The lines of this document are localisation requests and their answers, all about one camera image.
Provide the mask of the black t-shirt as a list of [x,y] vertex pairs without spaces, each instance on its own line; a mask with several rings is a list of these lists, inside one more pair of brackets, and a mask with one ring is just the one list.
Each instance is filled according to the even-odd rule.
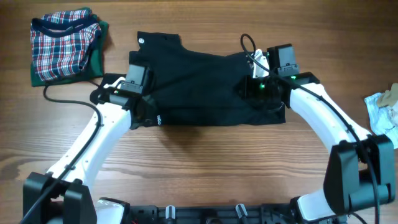
[[180,36],[137,33],[143,39],[129,63],[153,73],[143,96],[151,95],[159,110],[158,126],[235,126],[285,123],[285,109],[254,109],[236,92],[252,69],[243,52],[220,56],[186,49]]

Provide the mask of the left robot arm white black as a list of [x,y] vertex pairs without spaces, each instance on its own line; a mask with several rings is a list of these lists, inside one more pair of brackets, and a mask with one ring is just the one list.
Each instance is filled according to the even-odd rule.
[[31,173],[23,186],[22,223],[129,223],[130,205],[111,198],[94,202],[91,187],[116,142],[138,126],[137,101],[153,76],[148,66],[129,66],[125,76],[100,87],[98,104],[72,147],[45,174]]

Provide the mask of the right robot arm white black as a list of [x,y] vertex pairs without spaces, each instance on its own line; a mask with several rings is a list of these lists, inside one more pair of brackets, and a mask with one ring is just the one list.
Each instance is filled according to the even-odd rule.
[[392,141],[353,121],[313,73],[299,72],[292,45],[243,52],[252,70],[244,79],[243,97],[281,102],[299,114],[328,149],[323,187],[290,201],[290,222],[317,223],[373,208],[379,223],[381,205],[396,196]]

